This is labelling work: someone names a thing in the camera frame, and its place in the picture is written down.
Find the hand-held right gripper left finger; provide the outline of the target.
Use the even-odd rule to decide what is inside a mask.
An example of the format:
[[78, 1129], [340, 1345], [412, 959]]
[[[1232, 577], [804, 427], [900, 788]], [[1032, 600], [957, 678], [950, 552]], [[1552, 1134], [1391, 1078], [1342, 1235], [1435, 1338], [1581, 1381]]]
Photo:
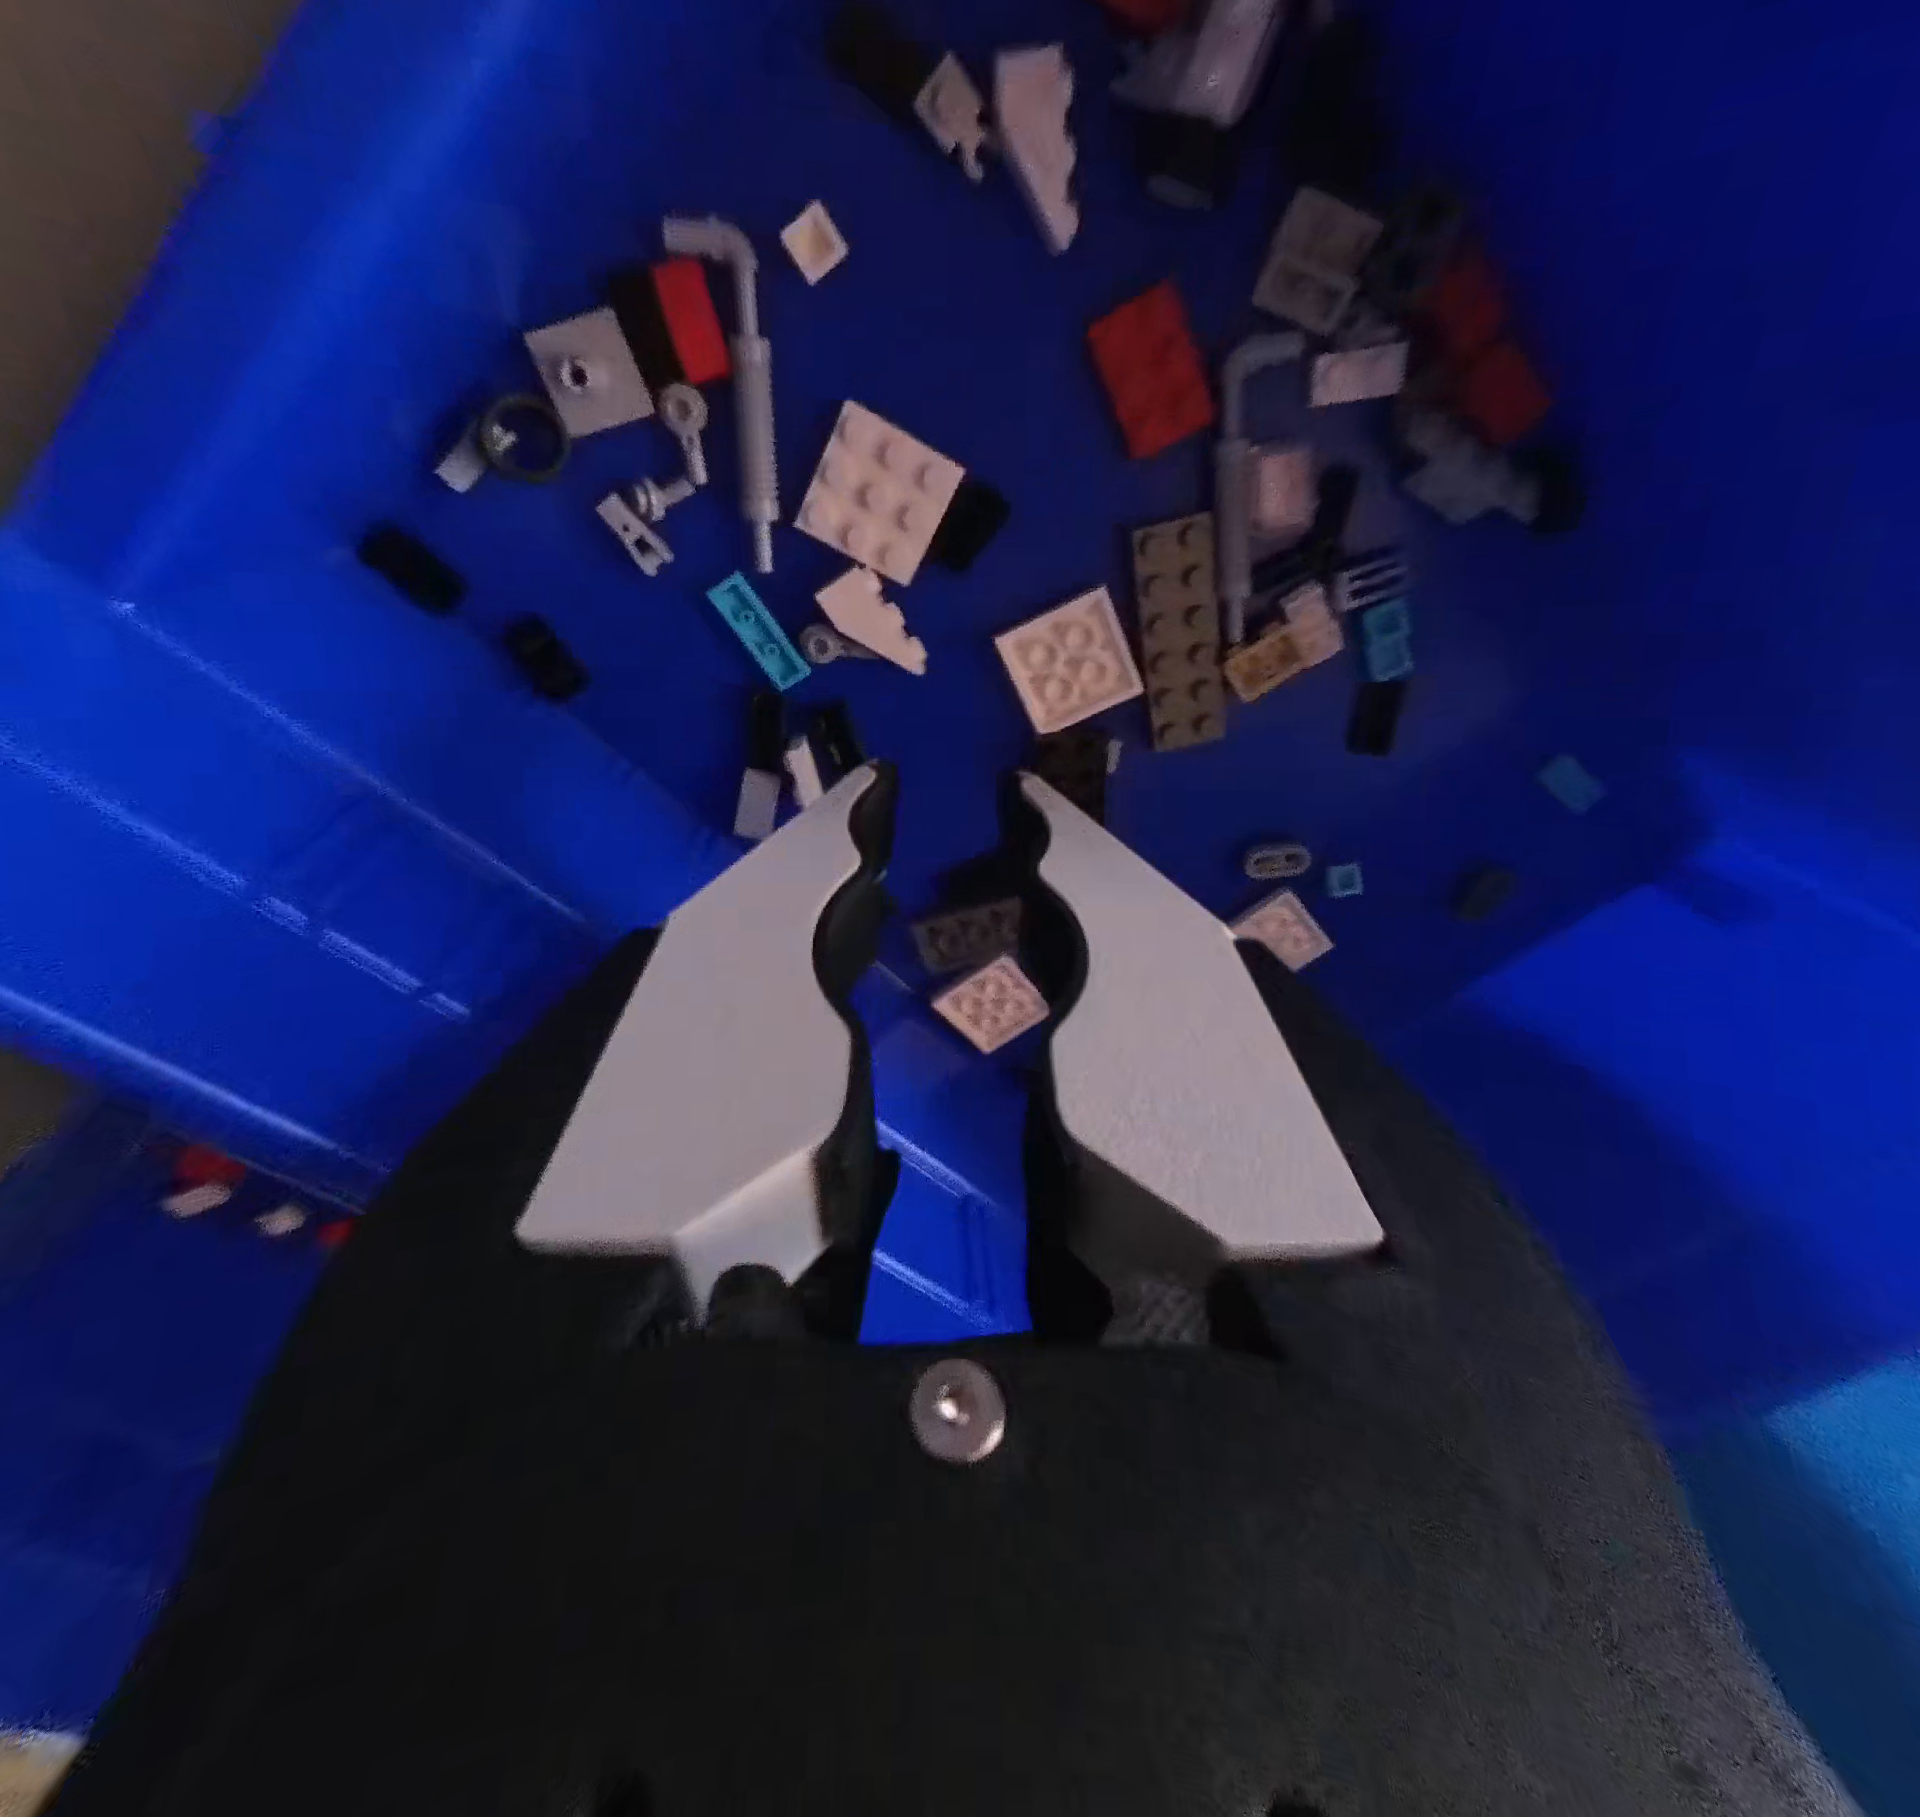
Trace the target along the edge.
[[894, 1173], [852, 988], [897, 805], [866, 762], [668, 915], [522, 1206], [528, 1253], [663, 1258], [693, 1311], [742, 1267], [871, 1258]]

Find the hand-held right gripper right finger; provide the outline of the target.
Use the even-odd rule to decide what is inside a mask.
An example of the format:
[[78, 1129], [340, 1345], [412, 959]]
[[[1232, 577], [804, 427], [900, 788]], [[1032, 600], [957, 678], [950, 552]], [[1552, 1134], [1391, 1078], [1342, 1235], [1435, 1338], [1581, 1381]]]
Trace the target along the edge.
[[1030, 770], [1004, 780], [1049, 1006], [1024, 1127], [1035, 1334], [1098, 1342], [1142, 1280], [1340, 1277], [1387, 1222], [1264, 994], [1283, 970]]

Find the pile of mixed toy bricks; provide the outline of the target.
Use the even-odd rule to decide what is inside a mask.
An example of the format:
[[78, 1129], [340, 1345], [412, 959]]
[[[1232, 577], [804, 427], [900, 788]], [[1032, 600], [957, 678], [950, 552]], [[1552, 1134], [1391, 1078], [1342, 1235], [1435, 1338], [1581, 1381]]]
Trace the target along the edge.
[[361, 546], [384, 768], [544, 884], [612, 783], [717, 817], [850, 698], [900, 890], [1015, 762], [1214, 907], [1288, 882], [1388, 1027], [1628, 882], [1585, 751], [1580, 468], [1428, 111], [1477, 0], [461, 0], [376, 321], [531, 390]]

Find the large blue plastic bin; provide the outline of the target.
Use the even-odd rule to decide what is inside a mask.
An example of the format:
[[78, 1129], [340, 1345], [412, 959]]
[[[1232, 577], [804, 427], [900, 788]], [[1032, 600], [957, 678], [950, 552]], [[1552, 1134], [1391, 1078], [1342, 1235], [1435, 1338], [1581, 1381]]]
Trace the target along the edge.
[[[1414, 676], [1354, 651], [1187, 756], [1112, 725], [1108, 823], [1223, 915], [1239, 852], [1357, 865], [1310, 971], [1487, 1145], [1686, 1437], [1916, 1375], [1916, 0], [1342, 0], [1387, 197], [1460, 197], [1587, 487], [1447, 529], [1387, 413], [1249, 398], [1363, 461]], [[1211, 492], [1127, 461], [1084, 332], [1163, 279], [1252, 330], [1288, 54], [1208, 215], [1142, 194], [1087, 0], [310, 0], [4, 519], [4, 1038], [341, 1188], [588, 948], [702, 879], [755, 669], [714, 491], [646, 583], [591, 495], [430, 465], [721, 212], [762, 249], [782, 471], [847, 401], [1010, 501], [841, 666], [900, 770], [894, 904], [994, 838], [994, 634]]]

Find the small blue plastic bin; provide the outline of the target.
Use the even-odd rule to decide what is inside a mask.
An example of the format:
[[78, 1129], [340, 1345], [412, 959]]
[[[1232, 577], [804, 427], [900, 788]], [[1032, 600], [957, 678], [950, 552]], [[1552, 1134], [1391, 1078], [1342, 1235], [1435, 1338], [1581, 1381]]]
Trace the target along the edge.
[[81, 1087], [4, 1163], [2, 1717], [83, 1733], [179, 1587], [253, 1391], [324, 1264], [157, 1213], [203, 1144], [358, 1213], [386, 1171], [250, 1163]]

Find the light blue plastic bin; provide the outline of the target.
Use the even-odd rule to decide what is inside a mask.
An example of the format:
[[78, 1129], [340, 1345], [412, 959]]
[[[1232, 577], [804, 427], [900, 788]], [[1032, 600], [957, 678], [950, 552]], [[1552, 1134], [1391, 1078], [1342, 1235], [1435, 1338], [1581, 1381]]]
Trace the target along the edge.
[[1919, 1362], [1675, 1457], [1743, 1624], [1866, 1813], [1919, 1812]]

